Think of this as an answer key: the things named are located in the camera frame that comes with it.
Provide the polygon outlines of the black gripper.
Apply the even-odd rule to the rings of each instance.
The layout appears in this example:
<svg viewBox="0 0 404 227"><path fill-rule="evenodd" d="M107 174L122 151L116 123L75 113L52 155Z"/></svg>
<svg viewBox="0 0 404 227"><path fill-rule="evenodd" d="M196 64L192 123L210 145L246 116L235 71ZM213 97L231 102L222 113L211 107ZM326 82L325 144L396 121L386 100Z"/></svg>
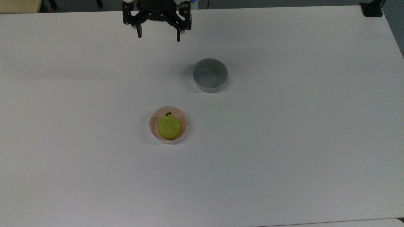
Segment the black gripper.
<svg viewBox="0 0 404 227"><path fill-rule="evenodd" d="M166 22L176 29L176 41L181 31L192 29L191 1L176 0L123 0L123 23L136 29L142 38L142 24L148 20Z"/></svg>

